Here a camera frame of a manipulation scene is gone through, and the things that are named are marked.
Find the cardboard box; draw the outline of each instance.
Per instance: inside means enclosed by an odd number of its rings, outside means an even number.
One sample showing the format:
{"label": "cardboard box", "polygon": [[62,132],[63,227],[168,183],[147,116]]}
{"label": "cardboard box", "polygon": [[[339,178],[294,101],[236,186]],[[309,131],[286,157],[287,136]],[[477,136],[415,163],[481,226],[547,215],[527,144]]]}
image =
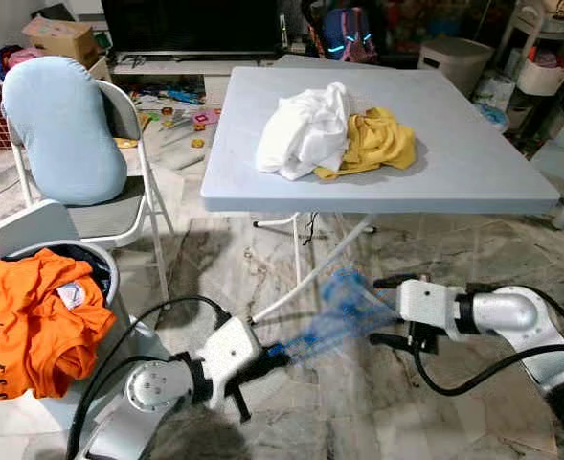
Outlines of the cardboard box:
{"label": "cardboard box", "polygon": [[22,33],[45,55],[73,58],[86,68],[99,59],[92,27],[82,22],[53,21],[38,16]]}

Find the white storage bin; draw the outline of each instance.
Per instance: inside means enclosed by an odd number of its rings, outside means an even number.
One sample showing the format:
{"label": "white storage bin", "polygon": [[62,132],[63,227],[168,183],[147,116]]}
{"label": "white storage bin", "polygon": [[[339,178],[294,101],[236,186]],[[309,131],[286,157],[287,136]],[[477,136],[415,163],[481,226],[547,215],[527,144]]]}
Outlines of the white storage bin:
{"label": "white storage bin", "polygon": [[564,67],[540,67],[526,60],[518,76],[518,88],[533,96],[553,96],[564,81]]}
{"label": "white storage bin", "polygon": [[422,43],[417,68],[440,70],[468,98],[493,51],[464,38],[436,38]]}

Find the wall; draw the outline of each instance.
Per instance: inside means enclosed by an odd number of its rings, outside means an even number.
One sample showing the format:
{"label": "wall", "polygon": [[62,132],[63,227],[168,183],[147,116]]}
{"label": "wall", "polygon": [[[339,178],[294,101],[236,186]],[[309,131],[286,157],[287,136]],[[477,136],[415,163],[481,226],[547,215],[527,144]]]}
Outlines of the wall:
{"label": "wall", "polygon": [[44,6],[44,0],[0,0],[0,48],[28,44],[22,28],[31,20],[31,12]]}

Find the yellow cloth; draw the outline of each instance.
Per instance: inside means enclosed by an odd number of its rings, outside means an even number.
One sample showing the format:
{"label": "yellow cloth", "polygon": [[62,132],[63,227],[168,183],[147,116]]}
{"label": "yellow cloth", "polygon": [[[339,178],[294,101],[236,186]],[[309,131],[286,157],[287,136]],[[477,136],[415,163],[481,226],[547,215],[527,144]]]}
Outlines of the yellow cloth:
{"label": "yellow cloth", "polygon": [[350,115],[350,146],[343,154],[338,172],[317,167],[321,179],[375,170],[390,165],[404,170],[416,161],[416,136],[409,126],[400,124],[390,110],[374,107],[366,115]]}

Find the chair seat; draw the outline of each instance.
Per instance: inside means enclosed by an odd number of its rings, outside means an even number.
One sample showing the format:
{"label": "chair seat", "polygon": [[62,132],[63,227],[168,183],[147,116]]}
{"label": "chair seat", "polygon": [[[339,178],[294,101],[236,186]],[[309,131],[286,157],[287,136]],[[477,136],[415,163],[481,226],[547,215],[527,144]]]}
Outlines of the chair seat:
{"label": "chair seat", "polygon": [[67,208],[81,239],[112,237],[127,232],[134,225],[145,194],[143,177],[130,175],[115,198],[92,206]]}
{"label": "chair seat", "polygon": [[533,156],[531,163],[539,171],[564,179],[564,146],[548,141]]}

